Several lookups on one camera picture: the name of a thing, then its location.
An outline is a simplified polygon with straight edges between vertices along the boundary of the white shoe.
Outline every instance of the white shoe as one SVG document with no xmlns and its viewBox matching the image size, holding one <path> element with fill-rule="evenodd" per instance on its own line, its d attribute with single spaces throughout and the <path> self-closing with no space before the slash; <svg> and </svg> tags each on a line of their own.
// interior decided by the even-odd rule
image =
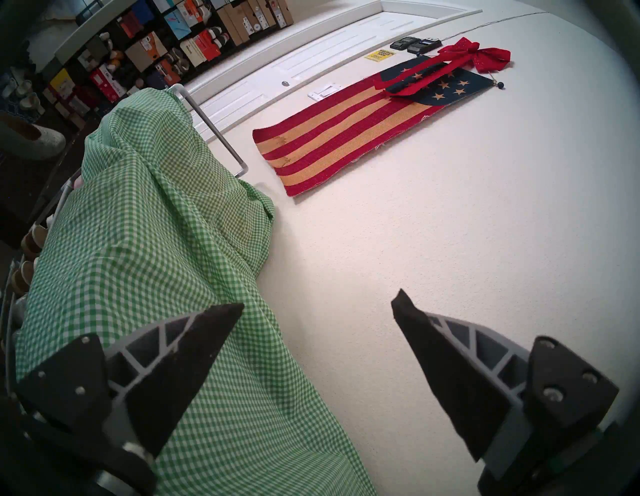
<svg viewBox="0 0 640 496">
<path fill-rule="evenodd" d="M 20 100 L 20 108 L 22 110 L 37 110 L 40 115 L 43 115 L 45 112 L 44 107 L 40 105 L 38 95 L 35 93 L 29 93 L 26 97 Z"/>
<path fill-rule="evenodd" d="M 31 160 L 55 157 L 65 149 L 63 134 L 48 127 L 29 124 L 9 114 L 0 113 L 0 149 Z"/>
<path fill-rule="evenodd" d="M 29 79 L 25 79 L 22 84 L 20 84 L 16 89 L 15 89 L 15 94 L 18 96 L 18 98 L 24 98 L 25 96 L 27 96 L 29 93 L 31 93 L 31 90 L 33 89 L 33 85 L 31 84 L 31 81 L 29 81 Z"/>
<path fill-rule="evenodd" d="M 18 83 L 15 82 L 15 79 L 14 78 L 9 79 L 9 82 L 4 87 L 4 90 L 2 90 L 2 98 L 4 99 L 9 98 L 17 87 L 18 87 Z"/>
</svg>

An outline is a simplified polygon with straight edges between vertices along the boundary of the screw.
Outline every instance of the screw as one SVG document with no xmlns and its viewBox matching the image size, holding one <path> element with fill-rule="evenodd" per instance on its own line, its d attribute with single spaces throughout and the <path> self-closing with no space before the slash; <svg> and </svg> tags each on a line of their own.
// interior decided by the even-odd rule
<svg viewBox="0 0 640 496">
<path fill-rule="evenodd" d="M 547 348 L 554 349 L 556 344 L 553 341 L 549 341 L 548 339 L 540 339 L 538 341 L 542 346 L 546 346 Z"/>
<path fill-rule="evenodd" d="M 549 401 L 553 401 L 555 403 L 560 403 L 564 399 L 564 394 L 558 388 L 555 387 L 545 387 L 542 391 Z"/>
<path fill-rule="evenodd" d="M 593 372 L 586 371 L 584 374 L 582 374 L 582 378 L 592 384 L 598 383 L 598 376 Z"/>
</svg>

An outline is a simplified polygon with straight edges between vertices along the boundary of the brown cardboard box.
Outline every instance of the brown cardboard box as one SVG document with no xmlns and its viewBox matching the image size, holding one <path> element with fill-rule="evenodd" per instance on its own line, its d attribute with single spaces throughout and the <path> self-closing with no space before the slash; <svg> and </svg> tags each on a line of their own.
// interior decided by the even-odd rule
<svg viewBox="0 0 640 496">
<path fill-rule="evenodd" d="M 262 5 L 258 2 L 258 0 L 248 0 L 249 6 L 253 9 L 254 15 L 256 15 L 256 9 L 260 10 L 267 20 L 267 24 L 269 27 L 276 25 L 276 20 L 273 18 L 273 14 L 271 14 L 271 9 L 269 9 L 268 0 L 262 0 Z"/>
<path fill-rule="evenodd" d="M 246 13 L 243 7 L 244 5 L 246 5 L 246 2 L 242 2 L 237 7 L 234 7 L 234 12 L 236 13 L 236 19 L 240 21 L 240 24 L 242 25 L 244 32 L 247 34 L 247 36 L 251 36 L 252 34 L 255 33 L 255 30 L 253 28 L 253 23 L 246 16 Z M 240 31 L 241 28 L 240 26 L 236 25 L 236 29 Z"/>
<path fill-rule="evenodd" d="M 242 38 L 240 38 L 240 34 L 236 29 L 236 25 L 233 23 L 233 21 L 231 21 L 231 18 L 229 17 L 228 12 L 226 11 L 227 7 L 229 7 L 229 5 L 225 5 L 220 10 L 216 10 L 216 12 L 218 12 L 220 19 L 222 20 L 222 23 L 225 25 L 225 28 L 227 29 L 227 33 L 229 33 L 229 36 L 231 36 L 231 39 L 236 44 L 236 47 L 238 47 L 242 45 L 243 40 Z"/>
<path fill-rule="evenodd" d="M 271 7 L 271 11 L 273 12 L 273 16 L 275 17 L 278 26 L 286 28 L 288 25 L 293 24 L 293 18 L 291 17 L 289 7 L 285 0 L 260 0 L 260 6 L 262 6 L 263 3 L 266 3 Z"/>
<path fill-rule="evenodd" d="M 241 7 L 236 7 L 236 8 L 240 9 L 239 13 L 236 11 L 236 9 L 231 7 L 231 4 L 225 5 L 221 10 L 223 10 L 224 12 L 227 13 L 227 16 L 229 17 L 230 21 L 236 27 L 236 31 L 237 31 L 238 35 L 240 36 L 240 39 L 242 40 L 242 43 L 245 43 L 245 42 L 249 41 L 249 34 L 246 32 L 246 28 L 244 27 L 244 24 L 242 23 L 242 20 L 244 18 L 244 12 L 242 11 Z"/>
<path fill-rule="evenodd" d="M 247 2 L 242 2 L 240 4 L 240 7 L 242 8 L 242 11 L 244 12 L 244 16 L 248 19 L 249 24 L 251 24 L 252 28 L 254 31 L 260 31 L 262 29 L 262 26 L 260 25 L 260 22 L 258 21 L 258 18 L 256 16 L 254 16 L 253 14 L 253 10 L 251 10 L 251 7 L 249 7 L 249 4 Z"/>
<path fill-rule="evenodd" d="M 291 24 L 293 24 L 293 17 L 291 16 L 291 12 L 289 11 L 287 0 L 278 0 L 278 3 L 280 4 L 280 9 L 282 10 L 284 20 L 287 21 L 287 26 L 290 26 Z"/>
</svg>

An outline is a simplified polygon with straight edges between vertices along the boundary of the american flag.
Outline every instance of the american flag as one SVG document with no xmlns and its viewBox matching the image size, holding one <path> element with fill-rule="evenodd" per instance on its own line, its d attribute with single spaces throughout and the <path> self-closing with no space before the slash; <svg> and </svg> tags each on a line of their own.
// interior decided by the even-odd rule
<svg viewBox="0 0 640 496">
<path fill-rule="evenodd" d="M 427 58 L 419 56 L 367 77 L 271 127 L 253 131 L 262 156 L 275 169 L 289 196 L 329 179 L 340 169 L 447 105 L 492 86 L 493 81 L 462 68 L 454 69 L 417 93 L 391 93 L 444 66 L 412 71 Z M 406 78 L 386 90 L 376 81 Z"/>
</svg>

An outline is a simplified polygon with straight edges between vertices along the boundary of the red stripe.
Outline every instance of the red stripe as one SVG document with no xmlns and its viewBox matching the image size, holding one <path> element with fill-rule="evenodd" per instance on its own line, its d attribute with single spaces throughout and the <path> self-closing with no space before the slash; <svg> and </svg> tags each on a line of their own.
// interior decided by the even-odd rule
<svg viewBox="0 0 640 496">
<path fill-rule="evenodd" d="M 304 157 L 293 162 L 293 164 L 285 165 L 284 167 L 278 167 L 275 169 L 278 175 L 291 175 L 301 171 L 305 167 L 310 166 L 312 163 L 320 160 L 325 155 L 333 152 L 336 148 L 341 147 L 343 144 L 356 138 L 359 134 L 363 133 L 370 127 L 374 127 L 384 119 L 398 112 L 404 107 L 408 107 L 414 102 L 405 98 L 394 98 L 389 100 L 389 103 L 382 108 L 376 110 L 373 114 L 367 115 L 364 119 L 356 122 L 354 125 L 341 132 L 337 136 L 323 143 L 315 150 L 309 152 Z"/>
<path fill-rule="evenodd" d="M 327 129 L 332 128 L 334 125 L 340 124 L 349 115 L 356 113 L 358 110 L 363 109 L 364 107 L 371 105 L 372 103 L 375 103 L 379 100 L 383 100 L 384 98 L 387 98 L 387 95 L 385 94 L 385 92 L 380 92 L 377 95 L 373 95 L 372 97 L 367 98 L 366 100 L 363 100 L 358 104 L 352 105 L 347 110 L 323 122 L 322 124 L 313 128 L 311 131 L 303 134 L 302 136 L 299 136 L 292 142 L 287 143 L 286 145 L 282 145 L 280 148 L 276 148 L 275 150 L 267 154 L 264 154 L 263 157 L 266 160 L 276 160 L 276 159 L 282 158 L 287 154 L 290 154 L 291 152 L 295 152 L 302 145 L 306 145 L 308 142 L 310 142 L 316 136 L 319 136 L 321 133 L 325 132 Z"/>
<path fill-rule="evenodd" d="M 405 132 L 410 127 L 413 127 L 414 125 L 418 124 L 425 116 L 433 115 L 437 111 L 443 109 L 444 107 L 446 106 L 442 105 L 438 107 L 431 107 L 425 110 L 424 112 L 421 112 L 418 115 L 405 120 L 402 124 L 395 126 L 393 129 L 390 129 L 386 133 L 381 134 L 375 140 L 371 140 L 370 142 L 365 143 L 357 150 L 354 150 L 352 153 L 338 160 L 335 164 L 332 164 L 331 166 L 327 167 L 326 169 L 316 174 L 315 176 L 303 182 L 294 184 L 293 186 L 285 186 L 284 189 L 286 190 L 287 195 L 296 196 L 296 195 L 299 195 L 300 193 L 304 193 L 306 190 L 311 189 L 314 186 L 317 186 L 318 184 L 323 183 L 324 181 L 329 179 L 333 174 L 335 174 L 340 169 L 342 169 L 346 165 L 353 162 L 355 159 L 363 156 L 365 153 L 371 151 L 373 148 L 377 147 L 378 145 L 381 145 L 385 141 L 390 140 L 394 136 L 397 136 L 398 134 Z"/>
<path fill-rule="evenodd" d="M 317 103 L 314 103 L 310 107 L 304 109 L 303 111 L 298 112 L 295 115 L 292 115 L 288 119 L 283 120 L 279 124 L 272 125 L 271 127 L 265 127 L 262 129 L 254 129 L 253 130 L 253 141 L 255 143 L 262 143 L 263 141 L 270 140 L 271 138 L 275 138 L 276 136 L 281 135 L 283 132 L 287 132 L 290 129 L 293 129 L 299 124 L 302 124 L 305 120 L 309 120 L 312 117 L 315 117 L 318 114 L 321 114 L 327 109 L 330 109 L 334 105 L 338 103 L 344 102 L 345 100 L 351 98 L 352 96 L 357 95 L 358 93 L 366 90 L 373 86 L 375 79 L 372 77 L 366 77 L 365 79 L 358 81 L 351 86 L 347 86 L 345 89 L 340 90 L 333 95 L 328 96 L 324 100 L 320 100 Z"/>
</svg>

